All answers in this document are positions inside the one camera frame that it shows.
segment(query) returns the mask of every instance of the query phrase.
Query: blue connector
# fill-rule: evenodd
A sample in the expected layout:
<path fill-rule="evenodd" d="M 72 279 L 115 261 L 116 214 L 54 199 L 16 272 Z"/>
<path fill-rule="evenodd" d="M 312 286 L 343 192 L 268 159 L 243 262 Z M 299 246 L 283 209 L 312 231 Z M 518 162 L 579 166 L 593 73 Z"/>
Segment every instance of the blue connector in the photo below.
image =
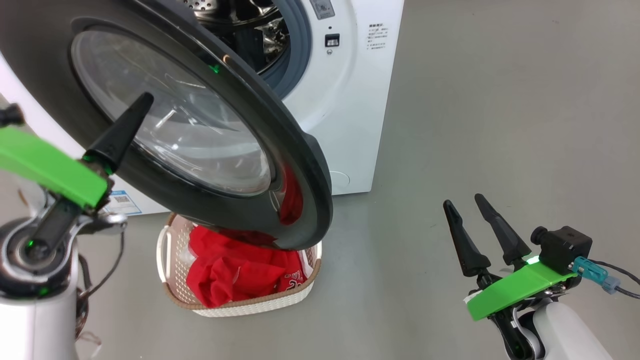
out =
<path fill-rule="evenodd" d="M 620 280 L 617 277 L 609 276 L 607 270 L 582 256 L 575 258 L 573 263 L 569 265 L 569 269 L 579 276 L 600 285 L 604 291 L 610 294 L 615 293 L 617 291 L 616 288 L 620 285 Z"/>

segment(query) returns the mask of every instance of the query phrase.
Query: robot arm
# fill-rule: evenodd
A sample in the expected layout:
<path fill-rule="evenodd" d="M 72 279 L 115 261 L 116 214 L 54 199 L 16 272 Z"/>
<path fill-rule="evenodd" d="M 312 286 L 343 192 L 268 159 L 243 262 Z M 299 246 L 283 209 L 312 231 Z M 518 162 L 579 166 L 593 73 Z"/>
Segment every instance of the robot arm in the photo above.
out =
<path fill-rule="evenodd" d="M 96 286 L 76 287 L 80 270 L 88 284 L 78 234 L 120 233 L 125 215 L 100 210 L 109 199 L 109 176 L 119 167 L 153 97 L 144 93 L 85 153 L 68 158 L 35 136 L 8 125 L 22 125 L 18 107 L 0 111 L 0 168 L 41 188 L 32 188 L 32 217 L 0 226 L 0 357 L 2 359 L 77 359 L 76 339 Z M 120 260 L 118 257 L 113 269 Z"/>
<path fill-rule="evenodd" d="M 540 256 L 524 261 L 529 247 L 484 196 L 477 194 L 476 202 L 498 237 L 505 264 L 515 271 L 505 278 L 489 273 L 491 263 L 467 234 L 457 209 L 451 201 L 444 202 L 462 273 L 477 277 L 478 290 L 465 299 L 472 318 L 487 318 L 496 325 L 511 360 L 610 360 L 578 314 L 558 302 L 581 277 L 609 293 L 621 291 L 617 279 L 586 259 L 593 240 L 568 226 L 556 231 L 539 227 L 531 241 L 541 246 Z"/>

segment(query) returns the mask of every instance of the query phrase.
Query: green led light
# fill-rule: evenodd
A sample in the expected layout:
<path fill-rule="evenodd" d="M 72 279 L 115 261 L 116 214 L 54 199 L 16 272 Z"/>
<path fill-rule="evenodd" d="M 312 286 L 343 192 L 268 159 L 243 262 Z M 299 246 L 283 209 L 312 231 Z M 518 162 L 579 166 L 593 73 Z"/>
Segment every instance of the green led light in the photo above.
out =
<path fill-rule="evenodd" d="M 535 263 L 537 263 L 539 261 L 540 261 L 540 257 L 539 256 L 534 256 L 531 259 L 527 259 L 527 264 L 533 265 L 533 264 L 535 264 Z"/>
<path fill-rule="evenodd" d="M 88 163 L 93 163 L 95 161 L 95 158 L 93 156 L 90 155 L 84 155 L 82 157 L 82 160 L 85 160 Z M 109 164 L 104 163 L 104 162 L 100 162 L 100 165 L 102 165 L 104 171 L 107 173 L 107 175 L 113 175 L 113 170 L 111 169 L 111 167 L 109 166 Z"/>

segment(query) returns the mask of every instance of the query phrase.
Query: qr code label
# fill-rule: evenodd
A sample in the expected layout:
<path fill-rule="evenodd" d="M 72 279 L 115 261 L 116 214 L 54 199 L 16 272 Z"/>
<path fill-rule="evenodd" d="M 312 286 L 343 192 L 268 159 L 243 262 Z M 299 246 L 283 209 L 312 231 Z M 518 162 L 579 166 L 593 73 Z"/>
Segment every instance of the qr code label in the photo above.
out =
<path fill-rule="evenodd" d="M 109 204 L 107 204 L 106 207 L 109 212 L 113 213 L 126 215 L 142 214 L 140 208 L 124 190 L 112 191 L 111 196 L 109 196 Z"/>
<path fill-rule="evenodd" d="M 131 201 L 131 200 L 129 200 L 128 196 L 114 196 L 113 199 L 116 200 L 117 202 L 130 202 Z"/>

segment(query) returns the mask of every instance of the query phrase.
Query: white plastic basket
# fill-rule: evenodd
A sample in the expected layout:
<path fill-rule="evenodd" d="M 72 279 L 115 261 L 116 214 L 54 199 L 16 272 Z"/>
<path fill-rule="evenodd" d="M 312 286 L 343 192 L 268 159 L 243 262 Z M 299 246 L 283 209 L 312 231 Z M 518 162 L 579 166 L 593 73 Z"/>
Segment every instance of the white plastic basket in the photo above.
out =
<path fill-rule="evenodd" d="M 301 286 L 281 293 L 250 300 L 229 302 L 220 307 L 209 309 L 196 299 L 187 286 L 186 278 L 189 266 L 180 260 L 180 252 L 188 245 L 191 230 L 193 230 L 192 222 L 172 213 L 158 236 L 156 263 L 158 276 L 163 282 L 164 290 L 169 299 L 179 307 L 192 310 L 198 315 L 209 318 L 240 316 L 291 306 L 307 297 L 320 271 L 322 243 L 318 243 L 303 252 L 307 260 L 303 267 L 305 268 L 305 273 L 310 273 L 310 275 Z"/>

